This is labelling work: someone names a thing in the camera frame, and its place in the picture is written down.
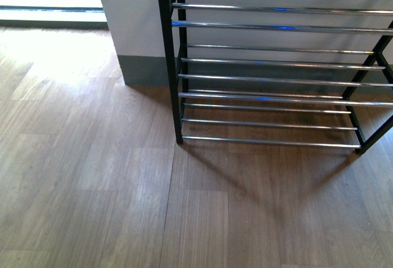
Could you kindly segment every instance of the skirting board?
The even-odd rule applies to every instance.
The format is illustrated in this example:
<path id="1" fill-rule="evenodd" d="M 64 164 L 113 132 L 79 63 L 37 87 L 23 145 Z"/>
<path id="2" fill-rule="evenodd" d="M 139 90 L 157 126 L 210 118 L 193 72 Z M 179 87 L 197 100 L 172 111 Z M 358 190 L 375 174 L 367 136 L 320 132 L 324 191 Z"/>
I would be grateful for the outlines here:
<path id="1" fill-rule="evenodd" d="M 163 57 L 144 57 L 144 56 L 124 56 L 119 55 L 119 63 L 122 69 L 124 82 L 126 85 L 168 85 L 168 76 L 166 73 L 165 58 Z M 243 71 L 247 68 L 247 76 L 255 77 L 276 77 L 276 78 L 296 78 L 296 79 L 315 79 L 321 81 L 351 81 L 356 71 L 331 70 L 308 68 L 307 71 L 300 68 L 280 68 L 280 67 L 263 67 L 260 66 L 235 66 L 224 64 L 191 64 L 189 70 L 192 74 L 212 74 L 230 76 L 245 76 Z M 370 71 L 364 82 L 387 83 L 383 74 L 379 71 Z M 190 81 L 191 87 L 223 87 L 239 88 L 247 87 L 248 89 L 266 89 L 266 90 L 293 90 L 293 91 L 314 91 L 314 92 L 342 92 L 342 87 L 331 86 L 310 86 L 310 85 L 278 85 L 255 82 L 220 82 L 220 81 Z M 359 92 L 375 92 L 372 88 L 358 89 Z"/>

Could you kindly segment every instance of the laminate flooring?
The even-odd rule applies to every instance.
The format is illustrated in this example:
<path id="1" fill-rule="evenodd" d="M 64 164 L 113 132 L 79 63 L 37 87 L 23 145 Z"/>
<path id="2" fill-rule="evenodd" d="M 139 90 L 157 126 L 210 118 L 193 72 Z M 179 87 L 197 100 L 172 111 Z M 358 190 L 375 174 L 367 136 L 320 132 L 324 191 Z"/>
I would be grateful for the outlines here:
<path id="1" fill-rule="evenodd" d="M 178 146 L 108 31 L 0 28 L 0 267 L 393 267 L 392 145 Z"/>

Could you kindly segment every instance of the white wall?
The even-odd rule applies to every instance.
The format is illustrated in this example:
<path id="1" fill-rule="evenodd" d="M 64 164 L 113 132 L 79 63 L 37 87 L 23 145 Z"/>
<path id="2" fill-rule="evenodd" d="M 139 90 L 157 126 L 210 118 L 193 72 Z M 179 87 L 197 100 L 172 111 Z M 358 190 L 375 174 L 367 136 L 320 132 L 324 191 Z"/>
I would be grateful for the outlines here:
<path id="1" fill-rule="evenodd" d="M 212 0 L 187 0 L 190 2 L 211 2 Z M 322 6 L 329 7 L 339 3 L 341 7 L 352 8 L 374 8 L 378 9 L 382 5 L 384 9 L 393 9 L 393 2 L 381 2 L 377 0 L 215 0 L 216 3 L 225 4 L 265 4 L 277 7 L 298 7 L 298 6 Z M 102 0 L 109 28 L 111 30 L 115 48 L 118 55 L 130 56 L 151 56 L 163 57 L 163 43 L 160 28 L 160 17 L 158 12 L 157 0 Z M 235 13 L 193 11 L 188 12 L 189 20 L 195 21 L 233 21 L 247 22 L 256 24 L 279 24 L 279 25 L 330 25 L 334 26 L 340 21 L 342 26 L 356 27 L 381 27 L 385 28 L 391 21 L 391 17 L 377 19 L 375 17 L 365 18 L 363 16 L 327 16 L 309 15 L 307 17 L 297 14 L 261 14 L 261 13 Z M 189 41 L 196 43 L 216 42 L 220 36 L 221 44 L 246 44 L 246 45 L 283 45 L 286 47 L 296 47 L 307 45 L 315 48 L 344 48 L 344 49 L 370 49 L 378 40 L 377 36 L 350 36 L 350 35 L 330 35 L 330 34 L 305 34 L 305 33 L 280 33 L 263 31 L 233 31 L 233 30 L 214 30 L 214 29 L 190 29 Z M 198 51 L 193 53 L 195 56 L 209 56 L 211 51 Z M 221 52 L 220 57 L 231 57 L 235 55 L 241 58 L 254 58 L 256 56 L 268 55 L 271 59 L 280 59 L 285 56 L 287 60 L 323 60 L 323 56 L 316 56 L 310 59 L 307 54 L 285 53 L 258 54 L 247 53 L 232 54 Z M 386 56 L 393 62 L 393 46 L 386 52 Z M 342 57 L 334 58 L 335 61 L 346 61 Z M 363 57 L 351 58 L 351 61 L 363 62 Z"/>

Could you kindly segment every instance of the chrome rod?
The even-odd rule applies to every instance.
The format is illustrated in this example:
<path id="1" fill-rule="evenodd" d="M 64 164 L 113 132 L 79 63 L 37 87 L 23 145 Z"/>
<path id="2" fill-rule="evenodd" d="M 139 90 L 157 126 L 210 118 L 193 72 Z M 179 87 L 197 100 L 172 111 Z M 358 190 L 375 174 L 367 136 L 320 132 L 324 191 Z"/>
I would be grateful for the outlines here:
<path id="1" fill-rule="evenodd" d="M 217 81 L 243 81 L 243 82 L 272 82 L 279 84 L 303 84 L 303 85 L 332 85 L 337 87 L 374 87 L 393 88 L 393 84 L 374 84 L 371 82 L 333 82 L 317 81 L 309 79 L 274 79 L 268 77 L 244 77 L 244 76 L 206 76 L 196 74 L 179 74 L 184 79 L 212 79 Z"/>
<path id="2" fill-rule="evenodd" d="M 233 65 L 262 65 L 262 66 L 287 66 L 302 68 L 326 68 L 326 69 L 355 69 L 355 70 L 384 70 L 384 66 L 364 66 L 357 64 L 342 63 L 314 63 L 293 61 L 271 61 L 271 60 L 239 60 L 239 59 L 206 59 L 206 58 L 181 58 L 183 62 L 192 63 L 216 63 Z"/>
<path id="3" fill-rule="evenodd" d="M 284 98 L 284 97 L 258 97 L 258 96 L 251 96 L 251 95 L 218 95 L 218 94 L 184 93 L 184 92 L 179 92 L 179 97 L 219 99 L 219 100 L 264 101 L 264 102 L 296 103 L 296 104 L 303 103 L 303 104 L 330 104 L 330 105 L 345 105 L 345 106 L 374 106 L 374 107 L 393 108 L 393 103 L 390 102 L 371 102 L 371 101 L 292 99 L 292 98 Z"/>
<path id="4" fill-rule="evenodd" d="M 232 50 L 255 50 L 272 52 L 300 52 L 300 53 L 337 53 L 348 55 L 373 55 L 372 51 L 351 51 L 351 50 L 318 50 L 318 49 L 296 49 L 296 48 L 275 48 L 275 47 L 247 47 L 239 45 L 202 45 L 187 44 L 188 48 L 212 48 L 212 49 L 232 49 Z"/>
<path id="5" fill-rule="evenodd" d="M 315 98 L 315 99 L 336 99 L 336 100 L 342 100 L 343 99 L 343 97 L 341 97 L 341 96 L 329 96 L 329 95 L 260 93 L 260 92 L 240 92 L 240 91 L 222 91 L 222 90 L 197 90 L 197 89 L 190 89 L 189 92 L 190 93 L 215 93 L 215 94 L 233 94 L 233 95 L 290 97 L 290 98 Z"/>
<path id="6" fill-rule="evenodd" d="M 377 15 L 392 16 L 391 10 L 361 10 L 361 9 L 324 9 L 324 8 L 283 8 L 283 7 L 255 7 L 255 6 L 225 6 L 173 3 L 175 9 L 187 10 L 229 10 L 245 12 L 272 12 L 296 14 L 337 14 L 337 15 Z"/>
<path id="7" fill-rule="evenodd" d="M 332 26 L 294 26 L 294 25 L 255 25 L 236 23 L 209 23 L 209 22 L 186 22 L 173 21 L 173 27 L 208 27 L 208 28 L 231 28 L 239 30 L 268 30 L 268 31 L 296 31 L 303 33 L 348 33 L 348 34 L 379 34 L 392 36 L 393 29 L 382 28 L 349 28 Z"/>
<path id="8" fill-rule="evenodd" d="M 327 127 L 321 125 L 294 125 L 294 124 L 272 124 L 268 122 L 237 122 L 232 120 L 207 120 L 207 119 L 185 119 L 183 122 L 192 122 L 197 124 L 211 124 L 211 125 L 243 125 L 247 127 L 269 127 L 269 128 L 305 128 L 317 130 L 338 130 L 338 131 L 356 131 L 355 127 Z"/>
<path id="9" fill-rule="evenodd" d="M 304 112 L 304 113 L 316 113 L 316 114 L 351 114 L 350 111 L 342 111 L 342 110 L 291 109 L 291 108 L 274 108 L 274 107 L 241 106 L 241 105 L 184 103 L 184 106 L 190 107 L 190 108 L 234 109 L 234 110 L 253 110 L 253 111 L 271 111 L 271 112 Z"/>
<path id="10" fill-rule="evenodd" d="M 183 139 L 223 141 L 223 142 L 232 142 L 232 143 L 265 144 L 265 145 L 308 146 L 308 147 L 349 148 L 349 149 L 360 149 L 361 148 L 360 145 L 350 145 L 350 144 L 306 143 L 306 142 L 291 142 L 291 141 L 272 141 L 272 140 L 236 139 L 236 138 L 213 138 L 213 137 L 198 137 L 198 136 L 183 136 Z"/>

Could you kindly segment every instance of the metal shoe rack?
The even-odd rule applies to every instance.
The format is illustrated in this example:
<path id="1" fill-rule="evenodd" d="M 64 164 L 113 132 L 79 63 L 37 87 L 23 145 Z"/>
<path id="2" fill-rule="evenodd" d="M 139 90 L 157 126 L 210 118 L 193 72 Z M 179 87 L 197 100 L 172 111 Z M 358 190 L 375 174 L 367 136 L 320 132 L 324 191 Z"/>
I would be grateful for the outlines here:
<path id="1" fill-rule="evenodd" d="M 393 116 L 388 118 L 382 125 L 380 125 L 377 130 L 371 134 L 368 138 L 362 133 L 362 128 L 359 124 L 358 117 L 355 113 L 355 108 L 366 107 L 367 109 L 375 108 L 393 108 L 393 103 L 388 101 L 355 101 L 352 100 L 352 94 L 358 88 L 368 88 L 368 89 L 381 89 L 381 93 L 384 91 L 391 90 L 393 88 L 393 70 L 386 58 L 383 55 L 383 51 L 390 43 L 393 38 L 393 22 L 387 23 L 385 27 L 375 28 L 375 27 L 358 27 L 358 26 L 325 26 L 325 25 L 296 25 L 296 24 L 285 24 L 285 25 L 274 25 L 274 23 L 268 25 L 262 24 L 248 24 L 248 23 L 233 23 L 230 19 L 229 22 L 216 22 L 214 19 L 212 21 L 202 21 L 198 22 L 195 20 L 187 20 L 186 12 L 188 11 L 200 11 L 204 13 L 203 17 L 207 17 L 206 13 L 210 13 L 211 17 L 215 17 L 215 14 L 229 13 L 233 12 L 233 15 L 240 17 L 245 12 L 258 13 L 266 17 L 267 15 L 286 15 L 286 21 L 292 21 L 290 16 L 292 14 L 296 15 L 329 15 L 334 16 L 337 25 L 340 25 L 341 17 L 355 17 L 350 21 L 355 21 L 356 19 L 373 17 L 372 19 L 380 19 L 381 17 L 393 17 L 393 11 L 390 9 L 354 9 L 349 7 L 348 9 L 341 6 L 340 1 L 348 0 L 313 0 L 313 1 L 336 1 L 336 7 L 304 7 L 302 1 L 297 7 L 272 7 L 261 0 L 261 4 L 255 5 L 233 5 L 233 4 L 220 4 L 213 2 L 208 3 L 186 3 L 186 0 L 158 0 L 160 7 L 161 25 L 163 31 L 163 39 L 165 46 L 165 56 L 166 65 L 168 69 L 168 79 L 169 87 L 171 92 L 171 104 L 173 109 L 174 118 L 174 128 L 176 132 L 176 141 L 178 144 L 182 144 L 184 140 L 212 140 L 212 141 L 229 141 L 229 142 L 240 142 L 240 143 L 257 143 L 257 144 L 278 144 L 278 145 L 293 145 L 293 146 L 322 146 L 322 147 L 336 147 L 336 148 L 350 148 L 355 149 L 356 153 L 363 154 L 370 146 L 377 142 L 392 126 L 393 126 Z M 392 0 L 362 0 L 367 2 L 378 2 L 378 7 L 380 5 L 388 4 Z M 312 48 L 312 47 L 288 47 L 288 46 L 268 46 L 268 44 L 261 42 L 260 45 L 244 45 L 236 44 L 236 39 L 226 40 L 225 42 L 234 42 L 233 44 L 212 44 L 212 43 L 195 43 L 190 40 L 189 35 L 187 35 L 187 30 L 193 28 L 196 30 L 200 29 L 211 29 L 217 30 L 214 36 L 219 36 L 219 31 L 221 29 L 230 30 L 232 33 L 241 30 L 255 31 L 255 32 L 280 32 L 280 33 L 300 33 L 305 34 L 305 37 L 309 34 L 328 34 L 328 35 L 349 35 L 349 36 L 360 36 L 364 35 L 366 39 L 373 37 L 375 44 L 374 48 L 370 50 L 348 50 L 348 49 L 337 49 L 337 48 Z M 174 29 L 178 29 L 179 32 L 179 51 L 177 56 L 175 56 L 174 51 Z M 266 58 L 258 59 L 239 59 L 239 58 L 193 58 L 190 57 L 190 50 L 193 49 L 205 49 L 211 51 L 213 54 L 215 50 L 233 52 L 238 50 L 238 52 L 255 52 L 255 51 L 268 51 L 275 53 L 301 53 L 301 54 L 315 54 L 318 56 L 323 55 L 349 55 L 349 56 L 364 56 L 365 61 L 362 63 L 335 63 L 331 61 L 285 61 L 285 60 L 269 60 Z M 193 73 L 191 65 L 197 66 L 197 64 L 205 65 L 209 63 L 210 65 L 217 66 L 221 68 L 223 66 L 242 66 L 242 72 L 239 75 L 232 75 L 231 73 L 225 74 L 225 72 L 209 73 L 208 71 Z M 255 67 L 262 66 L 261 72 L 255 76 L 254 74 L 247 73 L 247 66 Z M 294 79 L 294 78 L 277 78 L 266 76 L 263 72 L 263 68 L 278 67 L 287 68 L 289 71 L 293 69 L 303 68 L 304 73 L 309 73 L 309 79 Z M 312 75 L 315 70 L 330 72 L 345 73 L 353 71 L 354 75 L 352 80 L 347 81 L 334 81 L 334 80 L 319 80 L 313 79 Z M 386 78 L 386 83 L 372 83 L 364 82 L 363 79 L 368 73 L 381 73 Z M 205 87 L 194 88 L 192 81 L 197 81 L 199 84 L 205 82 Z M 235 83 L 247 83 L 253 87 L 253 89 L 209 89 L 209 84 L 212 82 L 224 82 L 226 85 Z M 255 91 L 255 85 L 261 86 L 260 90 Z M 266 93 L 262 91 L 266 85 L 278 85 L 283 84 L 284 89 L 288 86 L 298 86 L 305 85 L 307 87 L 341 87 L 342 92 L 339 95 L 333 95 L 331 93 L 326 93 L 325 95 L 315 94 L 315 93 Z M 325 105 L 326 109 L 317 109 Z M 265 123 L 265 122 L 241 122 L 232 121 L 225 119 L 197 119 L 185 117 L 186 111 L 188 109 L 229 109 L 230 111 L 260 111 L 260 113 L 268 113 L 269 111 L 281 111 L 282 113 L 302 113 L 302 114 L 331 114 L 334 116 L 342 116 L 349 118 L 347 123 L 351 123 L 349 127 L 337 127 L 337 126 L 320 126 L 320 125 L 302 125 L 302 124 L 281 124 L 281 123 Z M 350 131 L 356 135 L 359 144 L 340 144 L 340 143 L 307 143 L 307 142 L 297 142 L 297 141 L 284 141 L 284 140 L 260 140 L 258 138 L 227 138 L 222 136 L 200 136 L 198 131 L 195 135 L 184 135 L 182 133 L 182 126 L 186 123 L 192 124 L 208 124 L 208 125 L 228 125 L 228 126 L 245 126 L 245 127 L 261 127 L 266 128 L 282 128 L 283 130 L 287 128 L 294 128 L 297 130 L 342 130 Z"/>

